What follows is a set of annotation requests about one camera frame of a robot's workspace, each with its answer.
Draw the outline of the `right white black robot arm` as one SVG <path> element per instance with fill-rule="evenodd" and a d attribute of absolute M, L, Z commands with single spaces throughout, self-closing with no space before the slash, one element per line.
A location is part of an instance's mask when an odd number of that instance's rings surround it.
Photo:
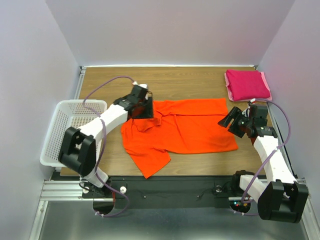
<path fill-rule="evenodd" d="M 237 171 L 230 182 L 231 192 L 242 195 L 230 204 L 234 212 L 247 215 L 251 202 L 257 203 L 257 214 L 262 220 L 299 223 L 309 196 L 308 187 L 298 183 L 281 153 L 284 146 L 278 141 L 276 130 L 268 126 L 268 108 L 248 102 L 246 110 L 233 107 L 218 125 L 242 138 L 248 136 L 262 162 L 266 183 L 258 173 Z"/>

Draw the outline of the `orange t shirt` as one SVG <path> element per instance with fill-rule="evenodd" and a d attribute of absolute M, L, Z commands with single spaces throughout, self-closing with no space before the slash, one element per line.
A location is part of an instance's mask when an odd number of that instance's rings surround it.
<path fill-rule="evenodd" d="M 218 124 L 227 114 L 225 98 L 154 101 L 152 118 L 122 125 L 122 144 L 147 179 L 171 161 L 170 152 L 236 151 L 234 135 Z"/>

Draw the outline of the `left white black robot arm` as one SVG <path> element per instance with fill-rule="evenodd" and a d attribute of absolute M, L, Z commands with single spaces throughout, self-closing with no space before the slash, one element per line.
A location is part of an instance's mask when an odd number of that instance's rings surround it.
<path fill-rule="evenodd" d="M 153 117 L 153 98 L 147 84 L 133 84 L 128 95 L 116 99 L 108 109 L 89 123 L 66 129 L 58 161 L 75 171 L 89 183 L 100 197 L 111 193 L 108 175 L 98 167 L 97 146 L 114 128 L 131 119 Z"/>

